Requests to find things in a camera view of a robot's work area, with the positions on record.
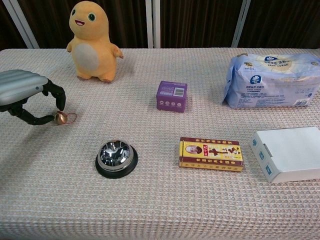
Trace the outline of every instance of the robotic arm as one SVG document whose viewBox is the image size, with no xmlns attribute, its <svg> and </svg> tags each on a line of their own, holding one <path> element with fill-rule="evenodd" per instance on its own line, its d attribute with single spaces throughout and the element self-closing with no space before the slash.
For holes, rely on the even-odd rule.
<svg viewBox="0 0 320 240">
<path fill-rule="evenodd" d="M 24 70 L 0 72 L 0 112 L 8 111 L 30 125 L 46 124 L 55 117 L 47 115 L 37 118 L 23 109 L 28 98 L 40 92 L 45 96 L 50 92 L 57 108 L 63 111 L 66 104 L 65 91 L 46 77 Z"/>
</svg>

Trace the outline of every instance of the white pole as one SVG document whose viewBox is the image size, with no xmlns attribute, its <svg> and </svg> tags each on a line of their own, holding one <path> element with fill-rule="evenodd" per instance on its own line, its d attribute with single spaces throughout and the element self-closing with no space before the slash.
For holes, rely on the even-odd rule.
<svg viewBox="0 0 320 240">
<path fill-rule="evenodd" d="M 161 48 L 160 0 L 152 0 L 153 46 Z"/>
<path fill-rule="evenodd" d="M 153 22 L 152 22 L 152 0 L 145 0 L 146 33 L 148 37 L 148 48 L 154 48 Z"/>
<path fill-rule="evenodd" d="M 234 30 L 234 35 L 233 35 L 233 40 L 231 47 L 232 48 L 237 48 L 238 43 L 241 37 L 242 29 L 244 28 L 246 18 L 247 18 L 247 13 L 250 7 L 251 0 L 243 0 L 242 1 L 242 6 L 240 9 L 239 17 L 238 17 L 238 22 L 236 23 L 236 27 Z"/>
<path fill-rule="evenodd" d="M 37 40 L 17 0 L 2 0 L 28 49 L 38 49 Z"/>
</svg>

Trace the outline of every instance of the red and yellow box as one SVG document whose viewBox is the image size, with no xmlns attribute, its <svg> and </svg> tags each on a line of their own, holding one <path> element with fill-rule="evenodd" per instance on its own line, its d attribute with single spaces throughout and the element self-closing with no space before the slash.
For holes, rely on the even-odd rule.
<svg viewBox="0 0 320 240">
<path fill-rule="evenodd" d="M 244 168 L 238 141 L 180 138 L 179 166 L 241 172 Z"/>
</svg>

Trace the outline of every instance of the white box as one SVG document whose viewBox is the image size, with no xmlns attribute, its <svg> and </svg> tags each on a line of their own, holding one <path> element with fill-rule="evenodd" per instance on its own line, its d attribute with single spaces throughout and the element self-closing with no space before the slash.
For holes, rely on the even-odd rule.
<svg viewBox="0 0 320 240">
<path fill-rule="evenodd" d="M 270 183 L 320 179 L 320 130 L 316 127 L 257 131 L 250 146 Z"/>
</svg>

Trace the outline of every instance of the plush toy mouth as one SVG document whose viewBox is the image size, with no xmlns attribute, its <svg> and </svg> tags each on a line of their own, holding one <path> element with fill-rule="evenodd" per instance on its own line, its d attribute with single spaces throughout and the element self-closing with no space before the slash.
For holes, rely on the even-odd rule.
<svg viewBox="0 0 320 240">
<path fill-rule="evenodd" d="M 79 26 L 83 26 L 85 25 L 85 22 L 84 21 L 80 21 L 80 20 L 75 20 L 75 23 Z"/>
</svg>

